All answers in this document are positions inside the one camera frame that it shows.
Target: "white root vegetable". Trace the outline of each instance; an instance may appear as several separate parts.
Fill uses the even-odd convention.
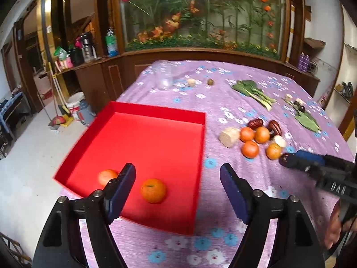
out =
[[[220,142],[228,148],[233,147],[233,145],[239,140],[240,138],[240,129],[234,127],[228,127],[224,129],[218,139]]]
[[[284,139],[282,136],[280,136],[280,135],[274,136],[273,142],[276,143],[276,144],[278,144],[281,148],[285,148],[285,147],[286,147],[286,141],[285,141],[285,139]]]
[[[189,78],[187,80],[187,85],[190,87],[195,87],[196,86],[196,80],[194,78]]]

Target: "human hand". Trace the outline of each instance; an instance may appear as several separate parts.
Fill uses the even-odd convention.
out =
[[[347,232],[351,227],[353,219],[348,220],[342,226],[338,216],[340,215],[340,202],[338,201],[335,206],[333,207],[333,211],[330,216],[330,221],[328,223],[327,231],[325,234],[325,246],[329,250],[333,244],[338,242],[340,238],[341,231]],[[357,221],[354,222],[351,231],[357,231]]]

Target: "orange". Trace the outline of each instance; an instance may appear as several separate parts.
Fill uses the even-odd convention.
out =
[[[265,152],[269,159],[275,160],[281,156],[281,147],[276,143],[272,143],[268,146]]]
[[[148,179],[141,186],[141,195],[147,202],[158,204],[165,199],[166,185],[158,179]]]
[[[114,170],[103,170],[98,174],[98,181],[100,185],[106,186],[111,179],[117,178],[117,176],[118,175]]]
[[[244,127],[241,129],[241,140],[243,142],[247,142],[249,140],[254,139],[254,131],[252,128]]]
[[[266,127],[258,127],[255,130],[255,141],[259,144],[263,144],[270,139],[269,130]]]
[[[253,159],[259,153],[259,146],[254,141],[247,141],[242,146],[241,151],[244,156]]]

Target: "purple floral tablecloth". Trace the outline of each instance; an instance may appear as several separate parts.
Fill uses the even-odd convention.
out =
[[[228,149],[219,142],[218,135],[228,126],[241,128],[256,117],[265,122],[274,119],[279,122],[287,141],[284,152],[303,149],[354,161],[347,143],[325,112],[293,80],[268,71],[213,61],[187,60],[175,64],[175,86],[171,90],[155,89],[154,72],[149,67],[118,101],[206,113],[205,152],[195,235],[174,235],[117,219],[110,229],[128,267],[229,266],[246,226],[236,218],[220,182],[220,166],[227,162],[253,189],[262,189],[277,198],[297,195],[322,240],[337,198],[317,190],[314,182],[303,172],[282,167],[278,160],[269,160],[265,155],[268,144],[260,145],[256,158],[247,159],[240,152],[242,142]],[[185,85],[188,78],[197,80],[196,87]],[[215,81],[213,86],[206,84],[208,78]],[[268,112],[254,99],[233,90],[231,85],[236,80],[256,81],[267,95],[277,99],[277,103]],[[321,132],[314,133],[299,124],[294,109],[281,99],[285,94],[299,97],[307,104],[306,110],[317,120]],[[73,198],[68,191],[63,193]],[[81,220],[80,225],[90,267],[97,267],[85,222]],[[267,267],[275,230],[276,220],[272,220],[259,267]]]

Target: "blue gripper pad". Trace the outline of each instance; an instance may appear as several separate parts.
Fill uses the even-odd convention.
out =
[[[238,177],[229,163],[221,166],[220,179],[237,218],[248,224],[251,210],[251,186],[245,179]]]

